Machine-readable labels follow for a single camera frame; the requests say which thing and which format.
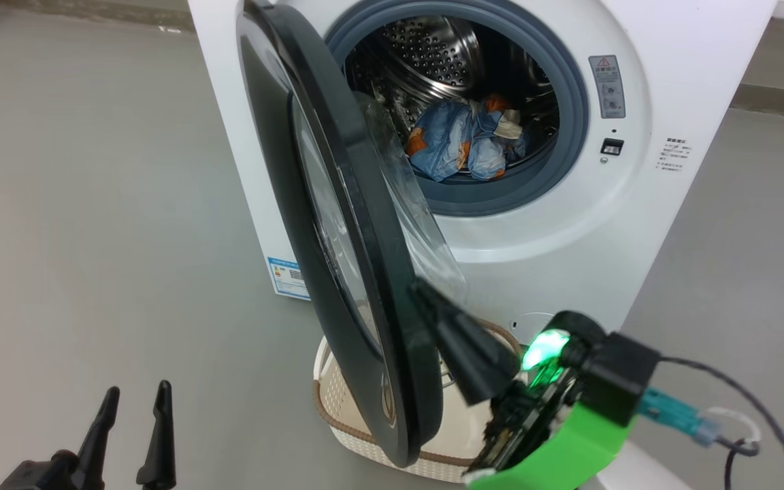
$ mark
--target clothes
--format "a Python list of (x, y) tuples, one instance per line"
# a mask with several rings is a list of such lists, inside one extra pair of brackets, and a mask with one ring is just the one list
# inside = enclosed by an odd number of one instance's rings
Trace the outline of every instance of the clothes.
[(519, 111), (492, 94), (482, 102), (439, 100), (420, 115), (405, 152), (411, 165), (440, 182), (466, 165), (477, 180), (504, 175), (508, 161), (525, 156)]

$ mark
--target blue and white sticker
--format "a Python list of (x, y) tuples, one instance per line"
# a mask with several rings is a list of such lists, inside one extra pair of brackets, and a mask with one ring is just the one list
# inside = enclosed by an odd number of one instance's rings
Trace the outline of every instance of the blue and white sticker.
[(274, 289), (278, 294), (310, 299), (308, 286), (304, 283), (298, 264), (268, 257), (268, 266), (271, 267), (271, 279), (274, 280)]

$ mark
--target gray floor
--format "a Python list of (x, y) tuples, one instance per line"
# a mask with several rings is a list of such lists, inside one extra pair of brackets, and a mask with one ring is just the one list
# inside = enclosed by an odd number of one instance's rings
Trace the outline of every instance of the gray floor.
[[(105, 474), (133, 487), (168, 378), (178, 487), (449, 487), (336, 444), (311, 400), (316, 318), (266, 273), (194, 37), (0, 12), (0, 480), (76, 449), (118, 384)], [(737, 375), (784, 424), (784, 118), (729, 112), (626, 329)], [(747, 408), (697, 373), (657, 383)], [(635, 439), (721, 486), (721, 451)], [(735, 477), (783, 488), (775, 444)]]

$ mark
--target bright green bracket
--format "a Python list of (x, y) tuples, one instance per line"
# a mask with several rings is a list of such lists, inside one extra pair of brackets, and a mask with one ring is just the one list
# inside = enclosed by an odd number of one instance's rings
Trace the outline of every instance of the bright green bracket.
[(620, 427), (575, 404), (557, 434), (519, 465), (470, 484), (470, 490), (575, 490), (606, 468), (634, 421)]

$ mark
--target white laundry basket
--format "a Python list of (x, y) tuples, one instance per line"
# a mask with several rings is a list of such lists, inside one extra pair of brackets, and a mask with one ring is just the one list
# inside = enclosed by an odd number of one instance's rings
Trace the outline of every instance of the white laundry basket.
[[(509, 332), (495, 325), (485, 325), (496, 337), (509, 344), (517, 356), (522, 356), (522, 348)], [(326, 338), (320, 342), (314, 361), (314, 403), (320, 417), (329, 424), (332, 433), (346, 449), (398, 468), (368, 432)], [(446, 385), (444, 418), (438, 435), (423, 446), (416, 464), (398, 469), (434, 480), (461, 483), (461, 474), (483, 448), (483, 429), (489, 419), (488, 401), (467, 407), (458, 388), (454, 384)]]

